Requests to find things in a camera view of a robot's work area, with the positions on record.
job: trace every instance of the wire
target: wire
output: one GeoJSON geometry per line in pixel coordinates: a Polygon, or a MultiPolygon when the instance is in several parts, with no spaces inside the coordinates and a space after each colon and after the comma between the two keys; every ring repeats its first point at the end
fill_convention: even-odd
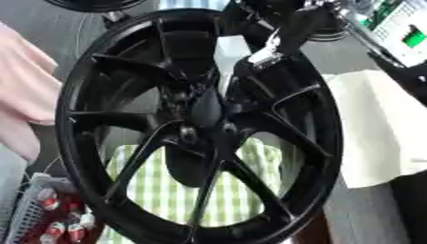
{"type": "Polygon", "coordinates": [[[82,20],[80,21],[80,25],[77,30],[77,34],[75,35],[75,49],[74,49],[74,56],[76,59],[80,57],[80,38],[83,28],[85,27],[85,23],[88,20],[90,13],[85,13],[85,16],[83,16],[82,20]]]}
{"type": "Polygon", "coordinates": [[[52,160],[52,162],[45,168],[43,173],[47,173],[49,169],[58,161],[60,161],[61,157],[58,155],[55,159],[52,160]]]}

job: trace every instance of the black wheel rim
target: black wheel rim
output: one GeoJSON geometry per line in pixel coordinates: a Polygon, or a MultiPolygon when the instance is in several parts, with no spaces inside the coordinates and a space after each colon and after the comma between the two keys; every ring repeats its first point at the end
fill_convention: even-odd
{"type": "MultiPolygon", "coordinates": [[[[134,18],[114,28],[99,38],[82,56],[71,72],[58,102],[58,142],[71,180],[96,214],[136,243],[277,243],[308,223],[336,182],[342,151],[336,105],[321,76],[301,53],[277,64],[277,71],[261,73],[259,80],[249,81],[249,87],[245,85],[246,94],[259,100],[259,103],[248,105],[232,99],[221,101],[223,114],[209,127],[194,125],[193,121],[187,121],[186,115],[170,116],[164,111],[150,115],[114,111],[126,100],[116,92],[120,91],[117,82],[109,78],[114,69],[126,69],[128,73],[136,73],[139,78],[141,73],[150,74],[152,82],[137,83],[137,89],[132,89],[136,93],[153,86],[172,87],[175,91],[188,86],[189,80],[192,80],[192,84],[200,80],[215,80],[212,78],[214,75],[211,75],[214,71],[212,56],[214,39],[220,32],[216,16],[217,12],[211,10],[160,11],[134,18]],[[194,46],[198,55],[186,57],[187,54],[182,55],[179,50],[166,45],[168,38],[173,38],[174,34],[182,37],[183,32],[180,31],[185,34],[195,31],[195,36],[199,36],[195,39],[201,38],[197,41],[207,41],[200,47],[194,46]],[[137,43],[157,43],[161,50],[160,62],[128,56],[127,51],[130,47],[136,47],[137,43]],[[188,61],[186,58],[209,65],[182,71],[181,65],[188,61]],[[285,83],[277,82],[277,77],[283,77],[282,82],[285,83]],[[310,111],[310,123],[305,122],[301,110],[287,112],[285,119],[282,111],[291,111],[292,108],[310,111]],[[208,146],[195,150],[195,153],[202,151],[206,158],[211,159],[211,164],[192,218],[187,225],[180,225],[144,211],[130,201],[124,191],[130,177],[140,167],[140,162],[160,143],[180,144],[176,134],[182,132],[183,126],[189,123],[198,129],[201,136],[207,136],[208,146]],[[129,174],[121,173],[119,180],[114,182],[107,175],[98,153],[97,144],[102,141],[102,135],[95,128],[103,125],[144,132],[150,129],[151,132],[127,163],[124,172],[129,174]],[[238,145],[259,131],[278,134],[306,154],[304,166],[294,185],[281,197],[272,194],[235,156],[238,145]],[[200,216],[218,171],[226,171],[239,178],[258,194],[266,210],[232,226],[201,227],[200,216]]],[[[253,47],[262,47],[269,31],[254,26],[244,35],[253,47]]],[[[244,90],[239,84],[241,82],[235,83],[237,90],[244,90]]]]}
{"type": "Polygon", "coordinates": [[[147,0],[46,0],[60,8],[84,11],[107,12],[131,8],[147,0]]]}

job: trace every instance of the bottle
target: bottle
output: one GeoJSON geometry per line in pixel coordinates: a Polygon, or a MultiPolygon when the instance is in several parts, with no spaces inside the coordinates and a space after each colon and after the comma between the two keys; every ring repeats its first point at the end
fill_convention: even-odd
{"type": "Polygon", "coordinates": [[[77,222],[69,224],[68,232],[70,235],[71,243],[80,243],[86,237],[85,228],[83,228],[83,226],[81,226],[80,223],[77,222]]]}
{"type": "Polygon", "coordinates": [[[41,244],[56,244],[58,239],[64,234],[65,225],[61,222],[53,222],[40,236],[41,244]]]}
{"type": "Polygon", "coordinates": [[[53,188],[45,188],[37,195],[37,201],[45,211],[54,211],[59,207],[59,199],[53,188]]]}
{"type": "Polygon", "coordinates": [[[82,212],[80,210],[80,204],[70,203],[68,206],[69,217],[68,217],[68,232],[71,243],[80,243],[86,237],[86,230],[80,224],[82,218],[82,212]]]}

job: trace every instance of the white basket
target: white basket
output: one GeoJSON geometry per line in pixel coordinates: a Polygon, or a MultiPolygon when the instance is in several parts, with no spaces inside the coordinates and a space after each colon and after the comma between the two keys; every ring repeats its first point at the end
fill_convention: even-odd
{"type": "Polygon", "coordinates": [[[5,244],[19,244],[21,238],[41,221],[44,210],[36,197],[42,189],[47,187],[61,193],[75,193],[75,188],[67,178],[53,178],[48,174],[35,173],[15,210],[5,244]]]}

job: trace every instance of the checkered tablecloth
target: checkered tablecloth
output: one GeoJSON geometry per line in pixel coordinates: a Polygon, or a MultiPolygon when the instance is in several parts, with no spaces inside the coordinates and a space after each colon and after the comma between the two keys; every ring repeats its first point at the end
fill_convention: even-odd
{"type": "MultiPolygon", "coordinates": [[[[108,172],[115,179],[135,150],[135,145],[116,149],[108,172]]],[[[278,193],[281,186],[279,165],[282,151],[266,146],[259,139],[250,138],[237,155],[278,193]]],[[[189,188],[175,181],[165,162],[165,151],[160,149],[144,163],[132,178],[128,197],[146,211],[159,217],[185,224],[197,198],[198,189],[189,188]]],[[[228,173],[223,173],[213,189],[202,226],[215,227],[247,220],[262,211],[262,203],[243,183],[228,173]]],[[[107,228],[100,243],[132,243],[130,240],[107,228]]]]}

